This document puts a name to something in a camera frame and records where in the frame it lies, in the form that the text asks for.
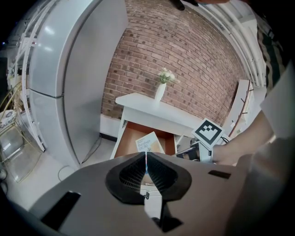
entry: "white vase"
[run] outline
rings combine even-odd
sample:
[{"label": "white vase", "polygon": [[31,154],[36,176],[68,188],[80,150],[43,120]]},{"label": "white vase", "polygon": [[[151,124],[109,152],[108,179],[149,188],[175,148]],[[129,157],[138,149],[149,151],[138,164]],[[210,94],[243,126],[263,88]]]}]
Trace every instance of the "white vase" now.
[{"label": "white vase", "polygon": [[159,86],[158,86],[158,89],[157,89],[157,92],[156,92],[156,95],[155,95],[155,100],[157,102],[160,102],[163,95],[164,95],[164,92],[165,92],[165,89],[166,89],[166,84],[165,83],[161,83]]}]

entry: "red brick wall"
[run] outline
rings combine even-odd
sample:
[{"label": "red brick wall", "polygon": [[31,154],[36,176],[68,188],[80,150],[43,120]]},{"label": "red brick wall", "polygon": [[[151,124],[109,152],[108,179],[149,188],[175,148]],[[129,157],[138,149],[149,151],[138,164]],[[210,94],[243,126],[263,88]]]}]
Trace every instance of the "red brick wall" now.
[{"label": "red brick wall", "polygon": [[154,97],[166,67],[180,81],[168,83],[163,101],[223,124],[244,70],[230,43],[201,15],[181,12],[168,0],[126,0],[129,25],[113,56],[101,112],[121,118],[118,96]]}]

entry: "refrigerator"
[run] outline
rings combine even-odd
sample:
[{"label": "refrigerator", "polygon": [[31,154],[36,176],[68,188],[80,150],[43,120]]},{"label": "refrigerator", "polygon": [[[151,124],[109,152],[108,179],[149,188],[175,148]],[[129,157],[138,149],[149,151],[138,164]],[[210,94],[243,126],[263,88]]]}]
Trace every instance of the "refrigerator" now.
[{"label": "refrigerator", "polygon": [[30,105],[46,150],[78,169],[100,135],[107,72],[128,24],[124,0],[60,0],[29,66]]}]

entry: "open drawer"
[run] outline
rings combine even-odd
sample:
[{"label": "open drawer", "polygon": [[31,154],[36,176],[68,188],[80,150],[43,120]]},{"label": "open drawer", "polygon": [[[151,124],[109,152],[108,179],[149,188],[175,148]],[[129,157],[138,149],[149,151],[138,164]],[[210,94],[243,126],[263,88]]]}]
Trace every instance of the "open drawer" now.
[{"label": "open drawer", "polygon": [[173,134],[128,121],[121,131],[119,131],[118,140],[112,152],[111,159],[137,153],[135,141],[153,131],[165,154],[174,155],[177,152],[177,147]]}]

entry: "white flower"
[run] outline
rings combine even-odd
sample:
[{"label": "white flower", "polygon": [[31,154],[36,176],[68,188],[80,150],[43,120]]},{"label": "white flower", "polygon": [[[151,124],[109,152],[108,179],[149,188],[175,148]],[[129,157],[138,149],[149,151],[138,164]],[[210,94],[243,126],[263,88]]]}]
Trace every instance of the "white flower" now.
[{"label": "white flower", "polygon": [[170,74],[170,78],[174,80],[175,76],[173,74]]}]

